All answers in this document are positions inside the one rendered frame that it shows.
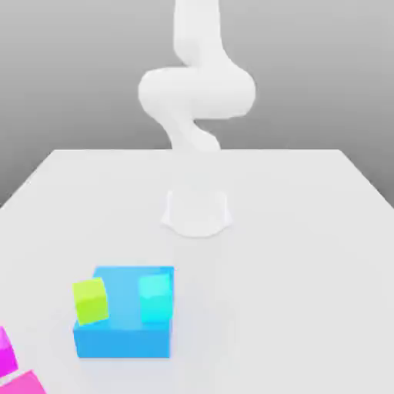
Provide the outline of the large blue box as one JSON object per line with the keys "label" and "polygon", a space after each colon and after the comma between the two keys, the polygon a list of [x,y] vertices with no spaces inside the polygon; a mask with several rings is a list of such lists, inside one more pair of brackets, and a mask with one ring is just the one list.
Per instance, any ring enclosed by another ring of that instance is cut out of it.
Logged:
{"label": "large blue box", "polygon": [[103,279],[109,317],[88,325],[74,324],[73,335],[80,358],[168,358],[172,319],[143,321],[141,277],[166,275],[174,289],[172,266],[99,266],[93,276]]}

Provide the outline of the large pink box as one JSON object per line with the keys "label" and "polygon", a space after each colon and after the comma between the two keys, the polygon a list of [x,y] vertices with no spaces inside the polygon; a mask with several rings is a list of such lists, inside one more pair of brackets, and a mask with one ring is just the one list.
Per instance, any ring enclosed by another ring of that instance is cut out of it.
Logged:
{"label": "large pink box", "polygon": [[27,371],[0,387],[0,394],[46,394],[38,377]]}

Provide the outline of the small magenta cube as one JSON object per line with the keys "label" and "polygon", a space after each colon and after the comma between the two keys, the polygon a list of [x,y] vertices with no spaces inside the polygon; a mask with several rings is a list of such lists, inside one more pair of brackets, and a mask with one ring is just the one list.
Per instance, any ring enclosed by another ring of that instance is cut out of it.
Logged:
{"label": "small magenta cube", "polygon": [[18,361],[12,343],[3,326],[0,326],[0,378],[18,369]]}

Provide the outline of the small cyan cube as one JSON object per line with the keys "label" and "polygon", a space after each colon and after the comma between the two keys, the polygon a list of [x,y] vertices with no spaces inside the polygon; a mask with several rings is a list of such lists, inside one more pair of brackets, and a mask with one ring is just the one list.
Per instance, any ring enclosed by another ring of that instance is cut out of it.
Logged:
{"label": "small cyan cube", "polygon": [[169,321],[173,313],[171,276],[144,275],[138,287],[141,320],[148,323]]}

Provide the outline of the small lime green cube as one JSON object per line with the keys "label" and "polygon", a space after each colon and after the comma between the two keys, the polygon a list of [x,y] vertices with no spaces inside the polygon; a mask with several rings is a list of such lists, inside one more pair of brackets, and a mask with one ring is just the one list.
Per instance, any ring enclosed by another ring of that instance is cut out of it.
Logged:
{"label": "small lime green cube", "polygon": [[107,293],[101,277],[73,283],[72,293],[80,326],[109,318]]}

